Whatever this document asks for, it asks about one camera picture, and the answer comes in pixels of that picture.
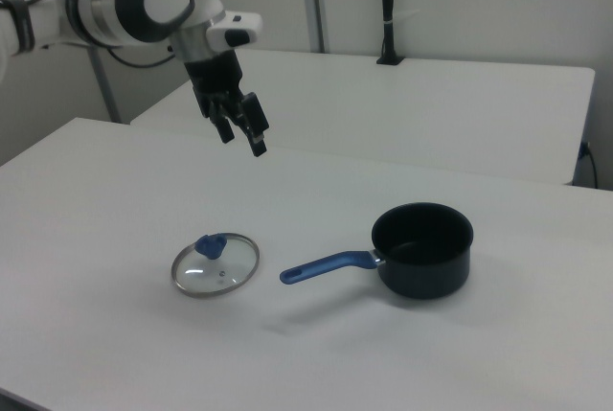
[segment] white wall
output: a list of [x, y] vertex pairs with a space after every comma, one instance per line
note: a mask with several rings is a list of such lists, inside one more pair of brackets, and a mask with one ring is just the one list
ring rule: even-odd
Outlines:
[[0, 86], [0, 165], [75, 117], [108, 119], [84, 50], [12, 58]]
[[[381, 0], [325, 0], [325, 10], [333, 53], [378, 55]], [[585, 137], [613, 189], [613, 0], [396, 0], [403, 11], [419, 11], [395, 23], [397, 50], [410, 57], [594, 68]], [[580, 163], [579, 182], [591, 186], [588, 168]]]

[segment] black saucepan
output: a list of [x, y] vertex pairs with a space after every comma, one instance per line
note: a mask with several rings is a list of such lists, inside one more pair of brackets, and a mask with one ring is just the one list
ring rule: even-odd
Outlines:
[[436, 203], [411, 203], [383, 214], [373, 226], [372, 251], [345, 251], [287, 269], [291, 285], [354, 265], [377, 269], [395, 293], [414, 299], [443, 297], [468, 278], [473, 231], [456, 210]]

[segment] table surface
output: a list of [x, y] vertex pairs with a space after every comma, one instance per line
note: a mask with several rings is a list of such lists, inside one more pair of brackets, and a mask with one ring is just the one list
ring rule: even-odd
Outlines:
[[[567, 184], [594, 82], [586, 68], [239, 50], [268, 144]], [[132, 121], [215, 136], [186, 83]], [[238, 138], [243, 138], [240, 131]]]
[[[279, 282], [416, 201], [473, 224], [455, 294]], [[0, 168], [0, 387], [54, 411], [607, 409], [612, 223], [608, 192], [75, 120]], [[170, 265], [217, 232], [261, 266], [186, 297]]]

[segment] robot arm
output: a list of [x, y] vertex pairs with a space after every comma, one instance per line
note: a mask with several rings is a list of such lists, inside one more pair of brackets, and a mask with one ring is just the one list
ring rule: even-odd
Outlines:
[[234, 138], [231, 121], [254, 155], [266, 151], [268, 122], [256, 95], [238, 88], [242, 72], [233, 50], [257, 40], [256, 13], [226, 11], [219, 0], [25, 1], [0, 1], [0, 79], [8, 56], [58, 42], [112, 49], [168, 40], [222, 141]]

